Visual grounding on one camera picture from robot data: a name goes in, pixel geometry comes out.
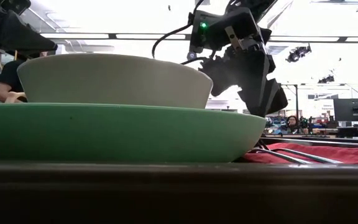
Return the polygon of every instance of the white bowl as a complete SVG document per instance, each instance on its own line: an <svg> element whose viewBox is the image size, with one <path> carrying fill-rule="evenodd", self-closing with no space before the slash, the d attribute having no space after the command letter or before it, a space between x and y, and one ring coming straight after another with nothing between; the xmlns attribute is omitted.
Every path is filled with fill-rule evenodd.
<svg viewBox="0 0 358 224"><path fill-rule="evenodd" d="M17 70L32 103L110 103L205 108L212 80L190 67L143 57L66 54Z"/></svg>

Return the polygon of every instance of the green led light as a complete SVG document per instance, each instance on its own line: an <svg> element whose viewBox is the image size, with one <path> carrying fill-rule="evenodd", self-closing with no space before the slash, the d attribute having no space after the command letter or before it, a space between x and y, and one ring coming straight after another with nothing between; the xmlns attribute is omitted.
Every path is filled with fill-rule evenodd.
<svg viewBox="0 0 358 224"><path fill-rule="evenodd" d="M208 25L207 25L205 22L201 22L201 23L200 23L200 27L203 28L203 29L205 29L205 28L208 27Z"/></svg>

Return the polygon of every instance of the computer monitor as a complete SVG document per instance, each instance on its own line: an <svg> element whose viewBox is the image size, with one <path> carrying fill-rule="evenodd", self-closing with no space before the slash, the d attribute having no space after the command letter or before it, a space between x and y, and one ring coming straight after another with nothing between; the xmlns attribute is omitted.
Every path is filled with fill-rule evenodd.
<svg viewBox="0 0 358 224"><path fill-rule="evenodd" d="M358 99L334 99L336 121L358 121Z"/></svg>

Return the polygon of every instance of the green bowl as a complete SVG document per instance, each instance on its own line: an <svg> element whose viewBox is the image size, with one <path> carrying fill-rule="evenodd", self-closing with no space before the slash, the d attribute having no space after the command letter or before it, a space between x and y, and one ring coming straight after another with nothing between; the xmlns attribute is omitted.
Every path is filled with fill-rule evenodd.
<svg viewBox="0 0 358 224"><path fill-rule="evenodd" d="M263 118L222 111L0 104L0 161L231 162L264 127Z"/></svg>

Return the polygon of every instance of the bowl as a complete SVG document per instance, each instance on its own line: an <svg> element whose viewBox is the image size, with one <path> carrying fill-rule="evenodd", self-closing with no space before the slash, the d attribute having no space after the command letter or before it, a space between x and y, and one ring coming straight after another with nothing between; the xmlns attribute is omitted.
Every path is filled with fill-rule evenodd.
<svg viewBox="0 0 358 224"><path fill-rule="evenodd" d="M0 161L232 162L254 147L265 124L193 108L0 103Z"/></svg>
<svg viewBox="0 0 358 224"><path fill-rule="evenodd" d="M212 80L190 67L114 54L65 54L17 70L29 103L205 108Z"/></svg>

